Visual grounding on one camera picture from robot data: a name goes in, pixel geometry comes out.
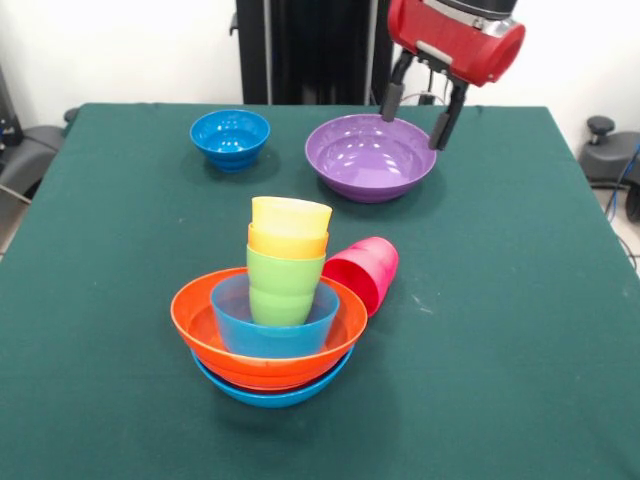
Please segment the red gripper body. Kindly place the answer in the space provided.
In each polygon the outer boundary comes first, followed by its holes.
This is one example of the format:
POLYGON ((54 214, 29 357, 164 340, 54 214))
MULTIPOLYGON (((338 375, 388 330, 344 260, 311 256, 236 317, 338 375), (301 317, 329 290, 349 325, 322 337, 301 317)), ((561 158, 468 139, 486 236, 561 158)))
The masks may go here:
POLYGON ((525 26, 512 18, 514 1, 393 1, 392 40, 434 63, 451 78, 481 87, 510 68, 524 42, 525 26))

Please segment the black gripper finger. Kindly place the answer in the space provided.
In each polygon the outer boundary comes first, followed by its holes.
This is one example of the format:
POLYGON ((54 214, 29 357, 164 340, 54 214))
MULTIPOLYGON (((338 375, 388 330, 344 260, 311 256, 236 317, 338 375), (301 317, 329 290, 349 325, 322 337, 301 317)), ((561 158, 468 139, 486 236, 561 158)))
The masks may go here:
POLYGON ((405 90, 404 77, 414 58, 412 52, 402 52, 394 64, 379 111, 385 122, 393 122, 395 119, 405 90))
POLYGON ((456 122, 466 101, 469 84, 454 82, 447 109, 442 112, 429 137, 428 147, 431 150, 444 150, 455 128, 456 122))

